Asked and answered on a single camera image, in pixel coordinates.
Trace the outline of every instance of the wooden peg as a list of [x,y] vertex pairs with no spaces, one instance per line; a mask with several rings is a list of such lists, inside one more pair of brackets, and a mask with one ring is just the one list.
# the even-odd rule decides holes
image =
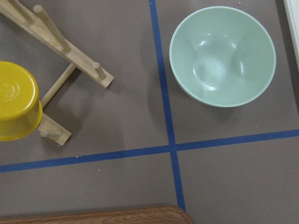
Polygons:
[[71,136],[71,133],[68,130],[66,130],[45,113],[43,113],[42,120],[37,127],[37,130],[40,131],[41,136],[44,135],[45,137],[57,142],[61,146],[63,146]]
[[93,68],[98,73],[100,79],[105,79],[106,78],[106,74],[104,73],[100,63],[98,63],[98,62],[93,63]]
[[62,46],[62,48],[66,52],[70,52],[71,48],[65,38],[62,36],[61,32],[58,30],[58,28],[55,26],[51,18],[48,16],[48,14],[44,11],[43,7],[40,5],[36,5],[33,7],[33,11],[37,15],[38,18],[41,19],[41,21],[45,24],[45,26],[48,28],[48,30],[53,34],[55,39],[59,42],[59,44]]
[[41,136],[42,137],[60,137],[62,134],[61,132],[54,132],[54,131],[48,131],[48,130],[41,130]]
[[31,16],[24,10],[24,7],[18,0],[8,0],[8,2],[18,11],[18,13],[26,19],[26,21],[32,24],[34,21]]

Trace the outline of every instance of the mint green bowl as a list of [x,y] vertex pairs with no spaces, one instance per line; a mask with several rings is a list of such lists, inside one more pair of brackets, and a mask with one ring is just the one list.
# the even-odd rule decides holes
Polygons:
[[230,7],[208,7],[186,17],[172,36],[169,56],[182,89],[218,107],[240,106],[259,97],[276,67],[265,28]]

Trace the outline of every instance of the floor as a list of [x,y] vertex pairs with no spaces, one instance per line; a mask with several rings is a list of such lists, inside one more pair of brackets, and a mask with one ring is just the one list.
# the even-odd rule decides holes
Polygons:
[[[195,224],[299,222],[299,74],[282,0],[21,0],[115,80],[74,71],[44,111],[72,136],[0,142],[0,217],[178,205]],[[236,108],[201,104],[169,64],[176,26],[208,6],[260,21],[277,67]],[[69,63],[0,14],[0,60],[28,69],[40,97]]]

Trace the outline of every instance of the bowl rim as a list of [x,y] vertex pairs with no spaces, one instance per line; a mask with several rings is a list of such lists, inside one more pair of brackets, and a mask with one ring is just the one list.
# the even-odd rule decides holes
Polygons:
[[37,104],[37,102],[39,101],[39,88],[38,88],[38,85],[37,85],[37,82],[36,82],[36,79],[34,78],[34,76],[24,67],[22,67],[16,63],[8,62],[8,61],[0,61],[0,66],[10,66],[10,67],[18,68],[23,73],[23,75],[26,75],[30,79],[31,84],[34,87],[34,90],[32,93],[33,97],[31,98],[29,105],[24,107],[21,111],[15,113],[15,114],[12,114],[12,115],[10,114],[3,118],[0,117],[0,123],[1,123],[2,121],[16,120],[16,119],[26,115],[28,112],[30,112],[34,108],[34,106]]
[[[173,64],[173,60],[172,60],[172,48],[173,48],[173,42],[174,42],[174,38],[178,32],[178,30],[180,29],[180,27],[192,16],[194,16],[195,14],[197,13],[200,13],[202,11],[206,11],[206,10],[211,10],[211,9],[225,9],[225,10],[232,10],[232,11],[236,11],[238,13],[241,13],[245,16],[247,16],[248,18],[250,18],[252,21],[254,21],[261,29],[262,31],[266,34],[268,40],[269,40],[269,43],[271,45],[271,49],[272,49],[272,52],[273,52],[273,68],[272,68],[272,72],[271,72],[271,75],[269,76],[269,80],[268,80],[268,83],[254,96],[254,97],[251,97],[250,99],[248,100],[245,100],[245,101],[242,101],[240,103],[236,103],[236,104],[217,104],[217,103],[213,103],[213,102],[209,102],[207,100],[204,100],[198,96],[196,96],[195,94],[193,94],[192,92],[190,92],[188,90],[188,88],[186,88],[183,83],[181,82],[181,80],[178,78],[178,75],[174,69],[174,64]],[[237,9],[237,8],[232,8],[232,7],[227,7],[227,6],[212,6],[212,7],[206,7],[206,8],[202,8],[202,9],[199,9],[193,13],[191,13],[190,15],[188,15],[187,17],[185,17],[181,22],[180,24],[177,26],[177,28],[175,29],[172,37],[171,37],[171,42],[170,42],[170,46],[169,46],[169,60],[170,60],[170,65],[171,65],[171,70],[174,74],[174,77],[176,78],[178,84],[180,85],[180,87],[189,95],[191,96],[193,99],[199,101],[199,102],[202,102],[204,104],[207,104],[207,105],[211,105],[211,106],[217,106],[217,107],[236,107],[236,106],[241,106],[241,105],[244,105],[244,104],[247,104],[253,100],[255,100],[256,98],[258,98],[263,92],[265,92],[265,90],[269,87],[273,77],[274,77],[274,73],[275,73],[275,70],[276,70],[276,52],[275,52],[275,47],[274,47],[274,44],[273,44],[273,41],[269,35],[269,33],[267,32],[267,30],[265,29],[265,27],[257,20],[255,19],[253,16],[249,15],[248,13],[240,10],[240,9]]]

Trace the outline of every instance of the wooden surface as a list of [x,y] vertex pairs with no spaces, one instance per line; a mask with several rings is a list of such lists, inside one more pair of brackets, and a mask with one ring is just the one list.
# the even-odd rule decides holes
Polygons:
[[18,0],[8,0],[8,2],[27,20],[28,23],[32,24],[34,22],[30,15],[23,9]]
[[61,47],[60,43],[47,29],[43,22],[34,13],[32,13],[23,5],[20,4],[20,7],[22,7],[22,10],[33,19],[33,24],[29,24],[26,21],[26,19],[8,2],[8,0],[0,0],[0,13],[2,13],[11,21],[20,26],[22,29],[30,33],[40,42],[48,46],[50,49],[55,51],[61,57],[65,58],[70,63],[75,64],[78,69],[80,69],[82,72],[88,75],[91,79],[93,79],[105,88],[109,86],[109,84],[114,79],[112,75],[110,75],[106,70],[103,69],[106,78],[101,79],[97,71],[93,68],[93,64],[95,61],[93,61],[91,58],[89,58],[87,55],[85,55],[82,51],[80,51],[67,40],[65,41],[70,46],[71,51],[69,53],[65,52],[65,50]]
[[0,220],[0,224],[192,224],[176,206]]
[[37,130],[40,132],[42,131],[60,132],[61,133],[60,136],[53,136],[49,138],[57,142],[61,146],[63,146],[71,136],[71,133],[68,130],[66,130],[64,127],[62,127],[60,124],[58,124],[56,121],[54,121],[45,113],[43,113],[42,120],[39,126],[37,127]]

